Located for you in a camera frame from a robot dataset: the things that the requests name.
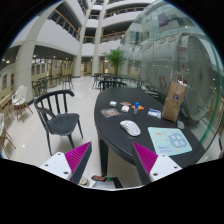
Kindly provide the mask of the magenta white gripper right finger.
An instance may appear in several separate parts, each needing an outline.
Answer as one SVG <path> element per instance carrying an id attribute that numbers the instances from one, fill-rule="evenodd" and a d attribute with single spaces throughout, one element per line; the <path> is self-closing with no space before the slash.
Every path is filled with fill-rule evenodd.
<path id="1" fill-rule="evenodd" d="M 181 170 L 181 167 L 166 154 L 157 155 L 135 142 L 132 145 L 134 162 L 143 185 Z"/>

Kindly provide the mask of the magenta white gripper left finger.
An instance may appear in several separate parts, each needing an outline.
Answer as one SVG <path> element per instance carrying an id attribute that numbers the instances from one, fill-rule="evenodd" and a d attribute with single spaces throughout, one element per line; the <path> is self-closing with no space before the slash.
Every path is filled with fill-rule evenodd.
<path id="1" fill-rule="evenodd" d="M 92 144 L 87 142 L 67 153 L 57 152 L 44 162 L 40 168 L 78 184 L 82 178 L 91 152 Z"/>

